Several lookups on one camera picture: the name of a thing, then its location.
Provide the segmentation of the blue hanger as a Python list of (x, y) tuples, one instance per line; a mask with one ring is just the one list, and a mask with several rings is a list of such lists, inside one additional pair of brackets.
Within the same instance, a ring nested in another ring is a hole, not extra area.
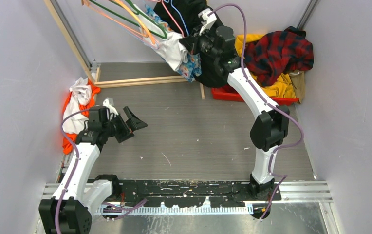
[(176, 13), (178, 13), (178, 15), (179, 15), (179, 19), (181, 20), (181, 22), (182, 22), (182, 24), (183, 24), (183, 26), (184, 26), (184, 29), (185, 29), (185, 31), (186, 31), (186, 35), (189, 36), (190, 33), (189, 33), (189, 30), (188, 30), (188, 28), (187, 28), (187, 25), (186, 25), (186, 23), (185, 23), (185, 20), (184, 20), (184, 18), (183, 18), (182, 13), (181, 13), (181, 12), (180, 12), (176, 7), (175, 7), (175, 5), (173, 4), (173, 0), (167, 0), (167, 2), (170, 3), (170, 6), (173, 8), (173, 10), (174, 10)]

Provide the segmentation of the black pleated skirt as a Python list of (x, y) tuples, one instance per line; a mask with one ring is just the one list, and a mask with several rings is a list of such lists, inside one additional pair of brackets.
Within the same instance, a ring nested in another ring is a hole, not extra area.
[[(211, 8), (205, 0), (174, 0), (173, 1), (179, 11), (182, 13), (189, 33), (191, 34), (195, 28), (202, 26), (198, 14)], [(209, 88), (219, 88), (227, 84), (228, 76), (219, 76), (215, 72), (209, 70), (208, 64), (201, 59), (202, 74), (195, 80)]]

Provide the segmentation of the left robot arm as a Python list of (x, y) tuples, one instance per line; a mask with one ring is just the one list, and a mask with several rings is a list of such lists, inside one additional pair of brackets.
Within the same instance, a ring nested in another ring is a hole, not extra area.
[(38, 211), (47, 234), (87, 234), (95, 212), (103, 202), (116, 201), (122, 188), (116, 175), (99, 175), (91, 188), (85, 187), (94, 163), (109, 138), (119, 143), (134, 137), (134, 131), (148, 125), (129, 107), (124, 107), (127, 120), (111, 105), (94, 106), (87, 110), (88, 120), (75, 140), (66, 136), (73, 147), (70, 169), (49, 199), (42, 199)]

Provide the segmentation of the white garment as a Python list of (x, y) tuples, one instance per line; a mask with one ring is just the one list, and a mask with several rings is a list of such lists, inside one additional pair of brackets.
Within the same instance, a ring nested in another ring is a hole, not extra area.
[(173, 71), (178, 71), (181, 65), (187, 62), (187, 49), (180, 44), (182, 34), (171, 30), (148, 5), (145, 6), (146, 11), (137, 5), (134, 7), (139, 11), (138, 18), (151, 34), (149, 36), (146, 30), (140, 29), (144, 34), (144, 43), (149, 45)]

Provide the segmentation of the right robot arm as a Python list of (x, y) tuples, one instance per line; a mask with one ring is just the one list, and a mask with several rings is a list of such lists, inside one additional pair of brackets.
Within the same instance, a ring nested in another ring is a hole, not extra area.
[(255, 200), (264, 199), (274, 188), (273, 156), (287, 137), (289, 109), (271, 100), (257, 85), (245, 66), (244, 52), (238, 53), (235, 48), (230, 27), (195, 30), (180, 43), (201, 58), (202, 76), (198, 82), (210, 88), (231, 86), (251, 110), (255, 121), (249, 134), (256, 147), (256, 159), (248, 191)]

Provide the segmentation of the blue patterned garment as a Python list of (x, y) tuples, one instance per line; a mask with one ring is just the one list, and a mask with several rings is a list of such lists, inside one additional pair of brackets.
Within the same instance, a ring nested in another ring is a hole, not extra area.
[(195, 78), (202, 74), (201, 57), (199, 54), (192, 55), (179, 40), (183, 37), (180, 33), (173, 31), (169, 24), (163, 21), (149, 6), (145, 5), (146, 15), (156, 24), (163, 27), (167, 33), (167, 39), (156, 38), (158, 49), (155, 52), (170, 66), (170, 68), (180, 74), (188, 82), (193, 82)]

